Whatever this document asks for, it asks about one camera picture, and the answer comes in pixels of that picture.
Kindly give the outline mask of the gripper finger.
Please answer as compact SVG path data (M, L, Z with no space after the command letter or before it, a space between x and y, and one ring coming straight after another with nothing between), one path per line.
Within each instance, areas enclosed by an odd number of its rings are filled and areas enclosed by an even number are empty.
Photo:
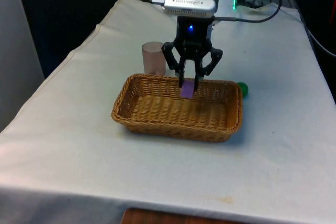
M180 54L180 59L177 61L173 54L174 42L165 42L162 46L162 52L166 63L170 70L175 71L175 75L179 79L179 87L181 88L184 83L184 68L186 63L185 55L178 51Z
M211 62L206 66L203 67L203 58L206 56L207 53L211 54ZM221 60L223 55L223 51L216 48L211 48L210 50L205 50L202 52L196 52L194 57L194 64L195 64L195 78L194 78L194 91L198 89L198 83L200 80L204 78L204 76L209 76L214 68L217 66L219 61Z

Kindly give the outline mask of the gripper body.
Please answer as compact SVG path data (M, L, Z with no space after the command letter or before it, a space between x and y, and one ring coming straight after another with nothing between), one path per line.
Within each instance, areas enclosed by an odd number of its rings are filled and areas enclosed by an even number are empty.
M177 17L176 37L173 41L176 49L187 47L202 51L210 51L212 48L211 34L214 19L196 17Z

